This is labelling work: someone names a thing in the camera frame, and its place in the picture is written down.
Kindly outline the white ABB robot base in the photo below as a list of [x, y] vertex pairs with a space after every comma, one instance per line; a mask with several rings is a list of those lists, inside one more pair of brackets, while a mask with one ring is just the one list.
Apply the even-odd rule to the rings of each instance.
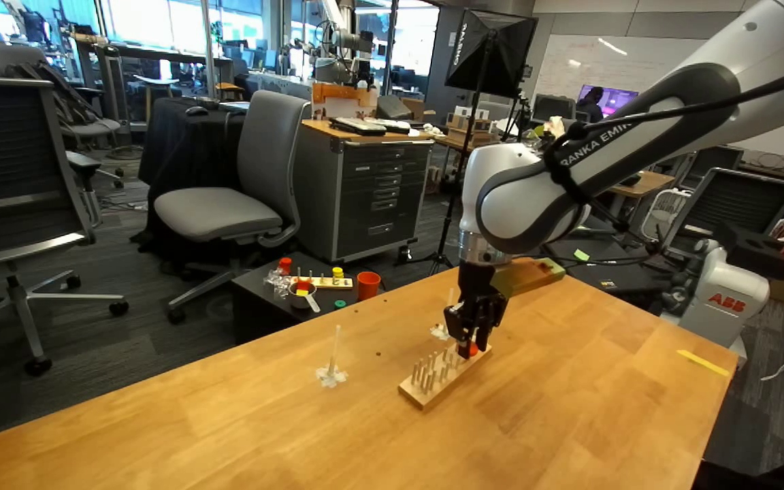
[[726, 251], [716, 240], [703, 240], [699, 251], [699, 278], [679, 323], [719, 346], [731, 346], [745, 320], [765, 308], [771, 284], [750, 269], [730, 263]]

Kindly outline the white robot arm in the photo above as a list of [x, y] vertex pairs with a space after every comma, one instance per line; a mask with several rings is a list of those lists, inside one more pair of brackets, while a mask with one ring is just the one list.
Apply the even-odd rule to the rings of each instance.
[[463, 176], [459, 297], [444, 311], [454, 352], [486, 348], [507, 300], [501, 266], [571, 231], [592, 195], [669, 156], [722, 148], [784, 126], [784, 0], [756, 0], [679, 65], [598, 122], [546, 149], [483, 145]]

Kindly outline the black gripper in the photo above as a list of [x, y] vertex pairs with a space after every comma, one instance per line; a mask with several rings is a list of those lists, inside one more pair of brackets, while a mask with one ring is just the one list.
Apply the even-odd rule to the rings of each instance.
[[458, 269], [459, 297], [445, 311], [445, 326], [458, 357], [469, 357], [464, 337], [477, 337], [477, 346], [486, 352], [492, 329], [501, 323], [507, 300], [492, 289], [492, 266], [463, 262]]

